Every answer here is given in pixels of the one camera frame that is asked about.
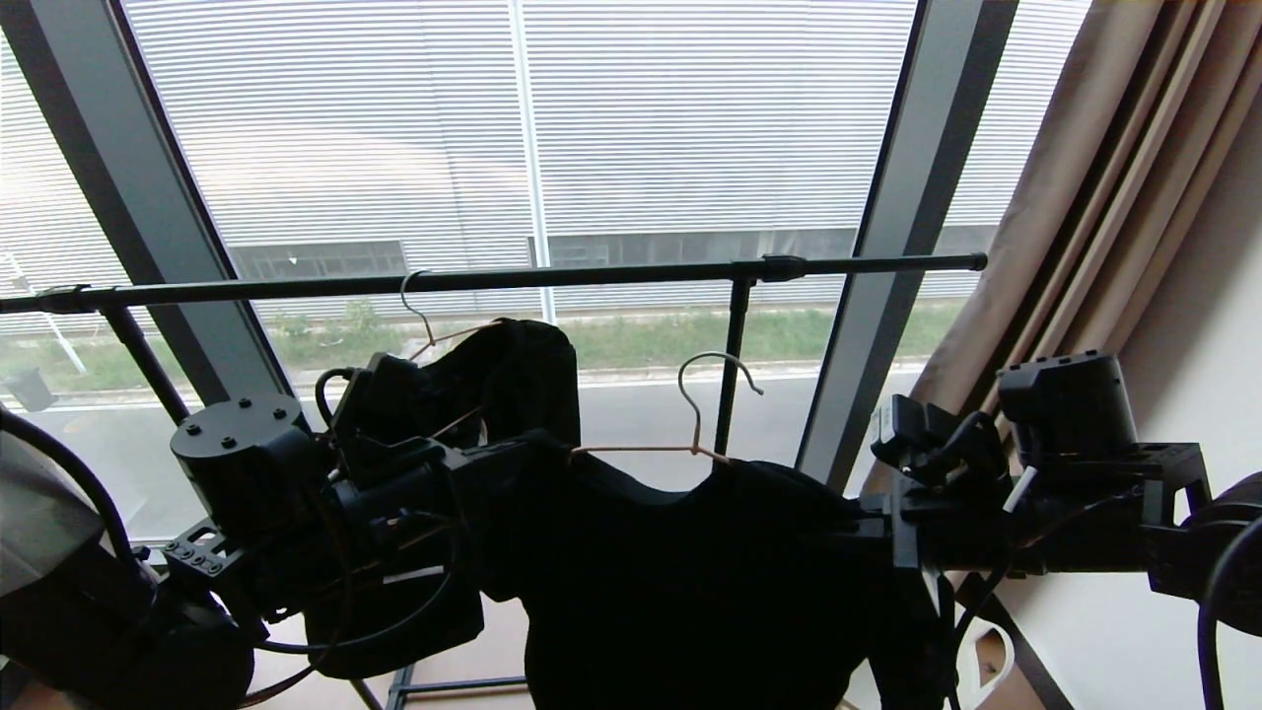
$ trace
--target curtain fold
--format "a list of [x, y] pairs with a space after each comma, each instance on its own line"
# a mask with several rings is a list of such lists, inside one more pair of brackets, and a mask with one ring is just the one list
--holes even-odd
[[1092, 6], [991, 265], [912, 399], [994, 414], [997, 370], [1124, 344], [1262, 83], [1259, 28], [1262, 3]]

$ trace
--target road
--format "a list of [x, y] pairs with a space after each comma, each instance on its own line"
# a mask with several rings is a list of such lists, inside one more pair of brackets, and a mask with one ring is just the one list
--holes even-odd
[[[904, 372], [891, 375], [886, 396], [907, 392], [915, 377]], [[769, 378], [760, 385], [766, 391], [764, 397], [745, 390], [743, 383], [738, 391], [728, 453], [740, 459], [791, 465], [815, 380]], [[718, 383], [697, 382], [689, 386], [689, 393], [702, 404], [705, 424], [702, 441], [713, 441]], [[579, 391], [579, 404], [587, 445], [687, 445], [692, 438], [692, 410], [673, 381], [584, 387]], [[156, 406], [53, 409], [29, 417], [66, 443], [101, 478], [134, 538], [169, 538], [204, 517], [170, 455], [168, 441], [174, 428]], [[316, 412], [308, 412], [308, 421], [318, 421]], [[705, 460], [687, 454], [613, 453], [602, 458], [664, 491], [688, 491], [708, 472]]]

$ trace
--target clothing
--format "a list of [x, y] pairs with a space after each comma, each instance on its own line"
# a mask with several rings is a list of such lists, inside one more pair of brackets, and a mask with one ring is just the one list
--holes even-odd
[[[355, 377], [371, 380], [352, 382], [333, 420], [334, 433], [358, 430], [376, 441], [394, 444], [430, 436], [477, 409], [477, 416], [452, 428], [438, 440], [453, 448], [475, 448], [482, 434], [481, 419], [486, 422], [490, 443], [541, 429], [558, 441], [579, 444], [574, 347], [565, 333], [548, 323], [500, 318], [423, 368], [379, 354], [367, 371]], [[366, 465], [360, 459], [353, 462], [352, 465]], [[406, 474], [390, 469], [389, 460], [372, 460], [371, 464], [382, 465], [387, 470], [384, 475]], [[448, 544], [443, 535], [413, 546], [392, 556], [380, 573], [403, 574], [445, 565]], [[351, 622], [342, 639], [366, 636], [408, 617], [437, 591], [440, 579], [420, 578], [356, 591]], [[308, 605], [303, 612], [307, 638], [312, 643], [327, 643], [341, 614], [338, 595]], [[435, 599], [422, 618], [380, 642], [355, 649], [334, 648], [319, 671], [337, 678], [389, 673], [472, 641], [482, 628], [482, 599], [477, 586], [467, 570], [457, 569], [442, 598]]]
[[540, 710], [832, 710], [871, 657], [886, 707], [941, 707], [888, 561], [817, 545], [858, 512], [804, 474], [733, 460], [688, 493], [564, 446], [521, 475], [483, 586], [530, 617]]

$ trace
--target hanger hook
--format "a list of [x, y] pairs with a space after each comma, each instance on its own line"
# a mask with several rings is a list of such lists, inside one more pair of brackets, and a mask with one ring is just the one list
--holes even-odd
[[429, 344], [433, 344], [434, 343], [434, 330], [433, 330], [433, 328], [429, 327], [429, 318], [427, 318], [425, 314], [422, 313], [420, 310], [413, 308], [411, 303], [408, 303], [408, 284], [411, 282], [411, 276], [420, 275], [420, 274], [424, 274], [424, 272], [428, 272], [428, 271], [429, 271], [429, 269], [416, 269], [415, 271], [411, 271], [410, 274], [403, 276], [403, 282], [399, 285], [399, 300], [403, 300], [403, 306], [404, 308], [406, 308], [406, 309], [411, 310], [413, 313], [416, 313], [418, 315], [420, 315], [420, 322], [425, 323], [425, 337], [429, 338]]
[[693, 409], [693, 415], [695, 415], [697, 417], [695, 425], [693, 426], [693, 454], [697, 454], [697, 450], [700, 448], [702, 444], [702, 409], [697, 406], [697, 401], [693, 400], [688, 395], [688, 391], [684, 388], [684, 371], [688, 370], [688, 366], [692, 366], [693, 363], [700, 361], [702, 358], [722, 358], [732, 363], [737, 368], [741, 368], [741, 372], [745, 373], [745, 381], [750, 383], [750, 390], [757, 392], [758, 395], [762, 395], [762, 388], [753, 385], [753, 376], [750, 375], [750, 368], [746, 368], [745, 363], [742, 363], [741, 359], [737, 358], [736, 354], [732, 354], [731, 352], [723, 352], [719, 349], [707, 349], [705, 352], [698, 352], [697, 354], [693, 354], [692, 358], [684, 361], [684, 364], [679, 366], [679, 395], [684, 396], [684, 400], [688, 402], [688, 406]]

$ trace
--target trash bin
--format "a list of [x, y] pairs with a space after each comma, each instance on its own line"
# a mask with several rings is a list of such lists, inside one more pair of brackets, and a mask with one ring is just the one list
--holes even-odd
[[48, 391], [44, 378], [39, 377], [39, 368], [9, 376], [4, 380], [4, 387], [28, 412], [43, 412], [57, 402], [57, 397]]

